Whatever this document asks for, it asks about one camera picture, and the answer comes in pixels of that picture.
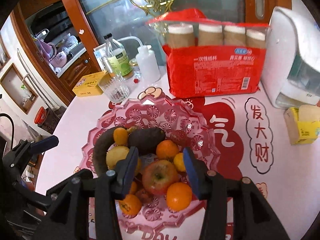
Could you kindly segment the large orange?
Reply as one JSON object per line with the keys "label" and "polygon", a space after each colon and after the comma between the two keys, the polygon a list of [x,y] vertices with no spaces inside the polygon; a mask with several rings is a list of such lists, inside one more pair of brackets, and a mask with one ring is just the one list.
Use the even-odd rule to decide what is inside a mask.
{"label": "large orange", "polygon": [[193,193],[188,184],[174,183],[167,190],[167,206],[173,211],[182,211],[190,205],[192,197]]}

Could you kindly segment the pink glass fruit plate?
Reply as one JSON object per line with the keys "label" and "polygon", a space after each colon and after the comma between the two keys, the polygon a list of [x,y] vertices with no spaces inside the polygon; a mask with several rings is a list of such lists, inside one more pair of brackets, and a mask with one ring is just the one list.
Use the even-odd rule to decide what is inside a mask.
{"label": "pink glass fruit plate", "polygon": [[[190,147],[197,159],[210,170],[216,169],[220,152],[215,146],[214,131],[207,125],[204,115],[183,100],[153,95],[129,99],[100,117],[96,127],[89,131],[79,166],[91,170],[97,177],[113,169],[134,146],[139,152],[135,181],[141,188],[144,168],[157,161],[157,145],[172,134],[177,135],[179,150]],[[136,216],[117,211],[119,224],[127,233],[140,230],[155,235],[164,228],[178,228],[187,217],[206,206],[204,200],[193,197],[186,209],[172,211],[162,193],[144,196],[142,203]]]}

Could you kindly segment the printed dragon tablecloth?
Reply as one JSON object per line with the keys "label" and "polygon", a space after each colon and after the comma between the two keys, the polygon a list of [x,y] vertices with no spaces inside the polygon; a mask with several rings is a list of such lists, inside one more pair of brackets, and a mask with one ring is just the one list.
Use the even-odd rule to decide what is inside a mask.
{"label": "printed dragon tablecloth", "polygon": [[[249,177],[263,192],[291,239],[319,238],[319,141],[291,145],[282,109],[264,89],[254,94],[187,100],[215,134],[224,177]],[[105,95],[74,98],[55,135],[59,145],[44,154],[36,191],[46,191],[73,174],[89,131],[109,110]]]}

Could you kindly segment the clear drinking glass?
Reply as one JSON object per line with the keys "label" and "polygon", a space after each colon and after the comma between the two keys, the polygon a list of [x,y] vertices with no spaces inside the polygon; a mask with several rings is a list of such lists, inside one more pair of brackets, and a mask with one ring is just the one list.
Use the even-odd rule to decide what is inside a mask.
{"label": "clear drinking glass", "polygon": [[105,75],[98,83],[103,93],[112,103],[124,101],[130,94],[130,90],[122,77]]}

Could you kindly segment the yellow apple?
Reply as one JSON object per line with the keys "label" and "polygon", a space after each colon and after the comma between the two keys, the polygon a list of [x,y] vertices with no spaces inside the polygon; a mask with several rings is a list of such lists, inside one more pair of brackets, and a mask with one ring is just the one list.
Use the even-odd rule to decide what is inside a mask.
{"label": "yellow apple", "polygon": [[113,170],[118,161],[124,160],[127,157],[129,150],[126,146],[114,146],[110,149],[106,155],[106,165],[108,169]]}

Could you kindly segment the red apple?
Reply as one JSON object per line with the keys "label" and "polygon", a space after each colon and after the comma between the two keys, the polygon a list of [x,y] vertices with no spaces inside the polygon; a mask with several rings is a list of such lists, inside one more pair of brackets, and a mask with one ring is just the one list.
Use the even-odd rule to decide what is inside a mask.
{"label": "red apple", "polygon": [[166,195],[170,185],[179,181],[179,174],[171,162],[158,160],[148,165],[142,175],[144,189],[156,196]]}

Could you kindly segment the yellow open small box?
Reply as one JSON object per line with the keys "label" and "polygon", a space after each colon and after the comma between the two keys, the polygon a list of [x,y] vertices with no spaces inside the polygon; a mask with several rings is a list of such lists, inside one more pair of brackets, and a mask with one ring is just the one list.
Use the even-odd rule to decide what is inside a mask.
{"label": "yellow open small box", "polygon": [[291,145],[312,144],[319,137],[319,107],[301,105],[284,113]]}

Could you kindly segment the green label glass bottle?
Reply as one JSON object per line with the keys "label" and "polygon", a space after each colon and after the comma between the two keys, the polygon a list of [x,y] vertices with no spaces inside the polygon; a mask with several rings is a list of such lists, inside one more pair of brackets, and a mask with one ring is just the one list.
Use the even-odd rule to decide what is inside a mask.
{"label": "green label glass bottle", "polygon": [[129,64],[129,57],[125,47],[113,38],[111,33],[104,36],[106,43],[106,55],[109,64],[116,74],[124,80],[133,77],[133,70]]}

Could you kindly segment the small orange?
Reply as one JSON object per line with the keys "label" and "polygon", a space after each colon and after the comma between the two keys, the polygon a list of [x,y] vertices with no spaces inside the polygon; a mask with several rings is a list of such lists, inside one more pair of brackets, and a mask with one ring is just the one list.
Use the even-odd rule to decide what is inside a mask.
{"label": "small orange", "polygon": [[116,145],[125,146],[127,145],[129,134],[123,127],[118,127],[113,132],[113,139]]}

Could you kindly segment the red paper cup package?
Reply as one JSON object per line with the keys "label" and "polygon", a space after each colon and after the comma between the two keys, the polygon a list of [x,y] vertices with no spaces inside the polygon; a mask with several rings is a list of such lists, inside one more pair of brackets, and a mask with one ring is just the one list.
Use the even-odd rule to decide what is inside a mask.
{"label": "red paper cup package", "polygon": [[257,91],[269,24],[221,22],[195,8],[167,12],[147,24],[166,55],[169,90],[174,96]]}

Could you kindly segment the yellow orange small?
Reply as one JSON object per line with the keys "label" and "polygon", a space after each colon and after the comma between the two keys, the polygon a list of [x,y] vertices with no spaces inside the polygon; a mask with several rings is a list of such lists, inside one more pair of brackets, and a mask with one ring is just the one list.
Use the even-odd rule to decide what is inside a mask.
{"label": "yellow orange small", "polygon": [[186,171],[182,152],[175,155],[173,163],[176,167],[176,170],[178,170],[178,172],[185,172]]}

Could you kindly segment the white appliance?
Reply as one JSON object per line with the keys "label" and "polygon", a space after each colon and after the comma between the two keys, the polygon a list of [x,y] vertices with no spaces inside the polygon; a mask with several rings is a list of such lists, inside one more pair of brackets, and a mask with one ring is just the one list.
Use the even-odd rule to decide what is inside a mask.
{"label": "white appliance", "polygon": [[319,29],[309,19],[274,8],[261,83],[276,108],[319,103]]}

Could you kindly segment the yellow flat box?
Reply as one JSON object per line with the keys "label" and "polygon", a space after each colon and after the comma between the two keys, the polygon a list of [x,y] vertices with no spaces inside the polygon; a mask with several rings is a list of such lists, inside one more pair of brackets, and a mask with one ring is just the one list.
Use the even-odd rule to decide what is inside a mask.
{"label": "yellow flat box", "polygon": [[73,87],[72,91],[77,97],[96,96],[103,94],[99,82],[103,77],[109,77],[107,71],[84,75]]}

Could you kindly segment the white squeeze bottle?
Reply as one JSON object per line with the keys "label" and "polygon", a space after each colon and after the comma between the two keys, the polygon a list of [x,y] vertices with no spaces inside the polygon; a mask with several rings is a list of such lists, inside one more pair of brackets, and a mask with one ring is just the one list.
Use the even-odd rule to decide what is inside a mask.
{"label": "white squeeze bottle", "polygon": [[139,43],[137,48],[138,54],[130,61],[132,66],[138,67],[139,71],[145,81],[154,83],[161,78],[161,73],[156,60],[155,52],[151,49],[150,45],[144,45],[142,41],[135,36],[128,36],[120,38],[118,41],[134,40]]}

